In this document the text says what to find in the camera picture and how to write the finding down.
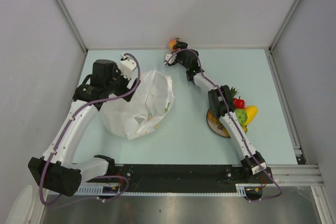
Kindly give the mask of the orange pink fake peach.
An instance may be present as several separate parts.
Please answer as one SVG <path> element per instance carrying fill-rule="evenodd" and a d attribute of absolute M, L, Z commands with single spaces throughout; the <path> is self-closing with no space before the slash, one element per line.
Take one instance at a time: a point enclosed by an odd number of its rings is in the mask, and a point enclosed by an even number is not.
<path fill-rule="evenodd" d="M 179 40 L 179 38 L 174 38 L 174 39 L 171 39 L 168 43 L 168 49 L 171 51 L 171 52 L 176 52 L 177 49 L 174 48 L 174 46 L 177 44 L 177 41 Z"/>

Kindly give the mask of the white plastic bag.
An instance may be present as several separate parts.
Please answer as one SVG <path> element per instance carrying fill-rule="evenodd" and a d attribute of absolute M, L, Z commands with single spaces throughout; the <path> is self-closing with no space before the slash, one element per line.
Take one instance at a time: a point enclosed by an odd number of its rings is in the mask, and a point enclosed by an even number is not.
<path fill-rule="evenodd" d="M 141 74 L 132 99 L 108 101 L 100 110 L 107 130 L 129 140 L 153 133 L 175 102 L 173 80 L 157 70 Z"/>

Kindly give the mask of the orange fake pineapple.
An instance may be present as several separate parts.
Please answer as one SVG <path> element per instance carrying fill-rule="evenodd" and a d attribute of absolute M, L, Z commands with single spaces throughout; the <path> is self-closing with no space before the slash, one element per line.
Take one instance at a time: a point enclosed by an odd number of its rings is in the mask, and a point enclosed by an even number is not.
<path fill-rule="evenodd" d="M 235 87 L 231 87 L 230 88 L 230 93 L 232 95 L 232 98 L 236 98 L 238 96 L 238 94 L 239 94 L 239 90 L 236 89 Z"/>

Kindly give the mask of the red fake pepper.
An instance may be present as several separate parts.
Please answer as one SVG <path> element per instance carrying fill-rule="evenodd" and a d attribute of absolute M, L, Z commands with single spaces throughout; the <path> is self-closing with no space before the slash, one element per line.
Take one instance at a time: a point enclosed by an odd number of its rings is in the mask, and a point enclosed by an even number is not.
<path fill-rule="evenodd" d="M 233 98 L 233 103 L 236 109 L 244 109 L 246 106 L 245 100 L 241 98 Z"/>

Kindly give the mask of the green fake fruit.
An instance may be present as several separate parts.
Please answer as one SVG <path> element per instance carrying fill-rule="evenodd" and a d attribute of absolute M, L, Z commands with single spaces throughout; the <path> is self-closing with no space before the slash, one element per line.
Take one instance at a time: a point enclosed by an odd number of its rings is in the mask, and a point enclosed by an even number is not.
<path fill-rule="evenodd" d="M 240 125 L 246 125 L 248 120 L 247 112 L 244 109 L 235 109 L 235 114 Z"/>

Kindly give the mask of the yellow fake mango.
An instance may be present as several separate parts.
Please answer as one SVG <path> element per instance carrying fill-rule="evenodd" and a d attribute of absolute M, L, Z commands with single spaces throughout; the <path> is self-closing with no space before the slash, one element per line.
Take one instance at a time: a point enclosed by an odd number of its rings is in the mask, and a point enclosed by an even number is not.
<path fill-rule="evenodd" d="M 253 119 L 255 118 L 255 116 L 258 113 L 258 108 L 254 105 L 251 106 L 247 106 L 244 108 L 244 111 L 247 114 L 247 120 L 244 123 L 244 125 L 248 125 L 249 123 L 251 123 L 253 121 Z"/>

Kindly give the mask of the orange green fake papaya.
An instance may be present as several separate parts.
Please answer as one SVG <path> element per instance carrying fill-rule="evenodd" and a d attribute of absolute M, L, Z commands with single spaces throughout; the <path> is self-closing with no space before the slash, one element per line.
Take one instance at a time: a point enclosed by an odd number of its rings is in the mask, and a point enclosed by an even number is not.
<path fill-rule="evenodd" d="M 248 130 L 247 130 L 247 126 L 245 126 L 245 125 L 242 125 L 242 129 L 243 129 L 243 131 L 246 133 Z"/>

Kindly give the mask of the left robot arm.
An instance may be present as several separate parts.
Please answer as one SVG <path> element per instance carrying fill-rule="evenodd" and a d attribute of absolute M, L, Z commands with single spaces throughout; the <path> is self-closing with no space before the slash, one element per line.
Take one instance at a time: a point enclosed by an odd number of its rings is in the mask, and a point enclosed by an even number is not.
<path fill-rule="evenodd" d="M 39 190 L 48 189 L 60 195 L 73 196 L 81 183 L 102 179 L 110 182 L 117 169 L 113 158 L 95 155 L 91 160 L 75 164 L 73 158 L 83 135 L 98 115 L 103 104 L 118 99 L 129 102 L 140 84 L 138 61 L 124 54 L 119 63 L 99 59 L 91 74 L 76 88 L 72 103 L 57 136 L 40 158 L 28 163 Z"/>

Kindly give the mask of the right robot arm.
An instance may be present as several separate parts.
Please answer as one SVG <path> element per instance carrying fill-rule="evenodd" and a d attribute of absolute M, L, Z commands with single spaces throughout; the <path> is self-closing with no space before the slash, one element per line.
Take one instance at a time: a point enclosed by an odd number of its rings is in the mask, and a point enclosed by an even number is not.
<path fill-rule="evenodd" d="M 239 123 L 230 88 L 227 85 L 215 84 L 205 75 L 198 52 L 189 49 L 187 43 L 173 39 L 169 42 L 169 50 L 172 55 L 170 58 L 165 58 L 165 64 L 168 66 L 180 64 L 186 69 L 187 80 L 207 92 L 212 116 L 224 126 L 230 138 L 237 143 L 243 157 L 240 161 L 243 167 L 243 179 L 254 183 L 261 177 L 261 174 L 269 177 L 266 161 L 251 144 L 242 124 Z"/>

